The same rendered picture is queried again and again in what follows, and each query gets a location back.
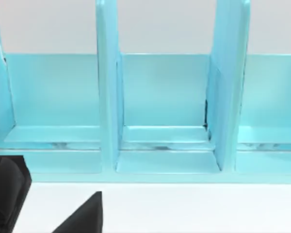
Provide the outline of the black block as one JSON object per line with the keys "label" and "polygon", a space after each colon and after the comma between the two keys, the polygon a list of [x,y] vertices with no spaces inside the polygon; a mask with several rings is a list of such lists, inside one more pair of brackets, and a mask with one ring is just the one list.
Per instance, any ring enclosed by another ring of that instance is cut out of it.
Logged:
{"label": "black block", "polygon": [[0,233],[12,233],[32,183],[22,155],[0,155]]}

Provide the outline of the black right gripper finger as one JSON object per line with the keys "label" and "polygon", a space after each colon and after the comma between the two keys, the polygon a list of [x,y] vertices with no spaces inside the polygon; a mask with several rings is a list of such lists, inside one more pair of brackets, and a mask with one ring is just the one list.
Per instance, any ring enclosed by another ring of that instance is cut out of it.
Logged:
{"label": "black right gripper finger", "polygon": [[95,192],[52,233],[102,233],[102,192]]}

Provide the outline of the light blue rack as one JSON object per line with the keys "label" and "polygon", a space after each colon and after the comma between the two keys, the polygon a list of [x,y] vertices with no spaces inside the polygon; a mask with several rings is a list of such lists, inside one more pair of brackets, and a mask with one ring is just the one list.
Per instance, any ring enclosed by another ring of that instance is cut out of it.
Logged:
{"label": "light blue rack", "polygon": [[218,0],[209,55],[3,54],[0,159],[39,182],[291,184],[291,55],[248,55],[250,0]]}

